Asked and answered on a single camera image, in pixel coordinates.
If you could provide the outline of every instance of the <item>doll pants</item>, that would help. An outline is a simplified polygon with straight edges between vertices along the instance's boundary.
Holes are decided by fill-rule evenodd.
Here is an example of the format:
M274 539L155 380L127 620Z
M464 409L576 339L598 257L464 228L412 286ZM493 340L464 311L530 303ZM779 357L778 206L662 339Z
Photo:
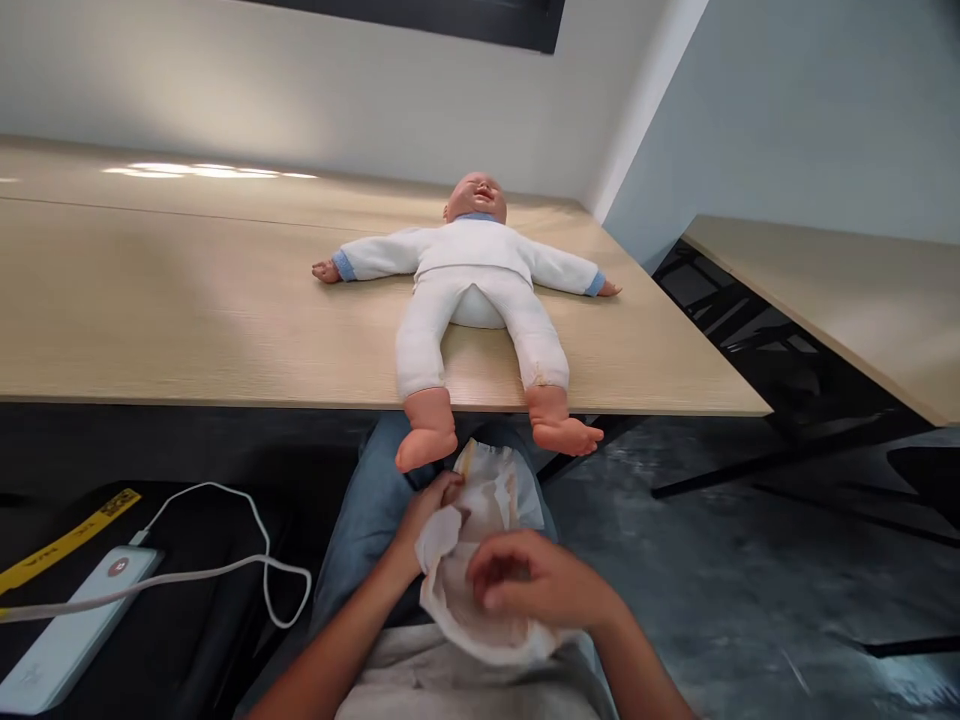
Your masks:
M397 332L400 397L443 387L440 341L450 321L470 327L504 327L520 363L524 389L567 389L570 368L550 316L530 284L513 270L457 265L423 273Z

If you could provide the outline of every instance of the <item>white onesie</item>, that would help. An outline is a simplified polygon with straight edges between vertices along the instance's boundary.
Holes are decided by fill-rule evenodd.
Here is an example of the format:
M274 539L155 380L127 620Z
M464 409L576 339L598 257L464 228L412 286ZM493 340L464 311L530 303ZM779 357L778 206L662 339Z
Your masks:
M397 332L397 384L404 400L443 387L440 341L451 321L506 327L524 388L566 389L567 358L533 283L595 296L605 281L595 263L528 240L485 213L439 228L355 240L333 261L346 281L415 273L413 299Z

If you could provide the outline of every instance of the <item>white charging cable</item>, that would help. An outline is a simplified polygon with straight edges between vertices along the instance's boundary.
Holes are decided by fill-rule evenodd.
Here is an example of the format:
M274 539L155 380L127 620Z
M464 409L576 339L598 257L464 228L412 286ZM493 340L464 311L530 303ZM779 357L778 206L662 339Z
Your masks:
M111 593L110 595L104 595L99 598L92 598L90 600L82 600L80 602L74 603L56 603L52 605L27 605L25 607L16 607L16 608L0 608L0 624L3 623L12 623L12 622L22 622L24 620L45 620L48 618L57 617L59 615L70 615L72 613L84 612L85 610L92 610L93 608L103 607L104 605L109 605L112 602L126 597L127 595L132 595L133 593L140 592L149 587L154 587L155 585L167 585L169 583L178 583L178 582L188 582L191 580L205 580L207 578L217 577L218 575L225 575L226 573L233 572L234 570L243 567L244 565L249 565L254 562L263 563L263 599L267 604L267 612L270 614L270 619L273 621L273 624L278 628L286 630L294 625L297 620L300 618L300 614L303 612L304 607L307 605L307 600L310 599L310 588L313 585L313 578L310 576L310 571L304 568L295 567L293 565L287 565L282 563L276 558L270 557L270 535L267 534L267 529L263 525L263 521L260 519L260 513L257 511L257 504L253 501L253 498L245 492L240 490L234 490L233 488L226 487L220 483L215 482L204 482L198 485L192 485L185 490L181 490L174 495L171 495L167 498L166 502L160 507L160 510L157 511L157 514L153 516L153 519L147 523L147 526L133 536L133 539L130 541L130 545L133 547L139 546L144 540L146 540L147 535L150 534L150 528L153 527L153 524L157 521L160 515L163 514L163 511L167 509L167 505L171 501L176 500L181 495L184 495L192 490L196 490L202 487L215 487L219 488L225 492L232 493L234 495L239 495L247 499L247 502L250 503L250 509L253 511L253 517L257 521L257 525L260 528L260 532L263 535L263 541L266 544L266 549L262 555L251 555L250 557L244 558L243 560L238 560L235 563L230 565L225 565L220 568L214 568L212 570L196 570L193 572L182 572L182 573L168 573L166 575L157 575L156 577L149 578L147 580L142 580L130 587L121 590L119 592ZM270 591L267 587L267 568L275 567L277 570L283 572L296 573L297 575L302 575L306 581L306 587L303 590L303 600L300 601L300 607L297 608L296 614L293 616L293 619L289 622L283 622L280 618L277 617L277 614L273 610L273 603L270 601Z

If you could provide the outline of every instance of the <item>person's arm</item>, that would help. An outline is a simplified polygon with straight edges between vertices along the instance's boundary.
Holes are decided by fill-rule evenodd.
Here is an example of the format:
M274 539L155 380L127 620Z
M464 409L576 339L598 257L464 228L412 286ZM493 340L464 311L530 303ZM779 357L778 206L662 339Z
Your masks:
M463 478L441 473L407 508L374 571L250 713L250 720L333 718L370 654L383 623L420 574L414 545L429 517L453 499Z
M420 264L420 253L429 244L429 232L412 228L386 237L348 242L329 260L314 264L313 274L325 283L409 275Z
M555 247L524 238L530 275L538 285L573 295L616 295L620 288L607 280L597 264Z
M528 577L529 580L509 578ZM494 535L467 568L477 602L593 638L621 720L695 718L630 609L572 553L532 530Z

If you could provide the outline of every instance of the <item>blue collar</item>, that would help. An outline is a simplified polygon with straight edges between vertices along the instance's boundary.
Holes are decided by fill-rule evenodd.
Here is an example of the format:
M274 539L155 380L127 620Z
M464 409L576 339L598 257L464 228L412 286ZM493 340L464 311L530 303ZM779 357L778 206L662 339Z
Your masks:
M490 222L499 222L499 220L490 213L467 213L466 215L458 217L457 220L489 220Z

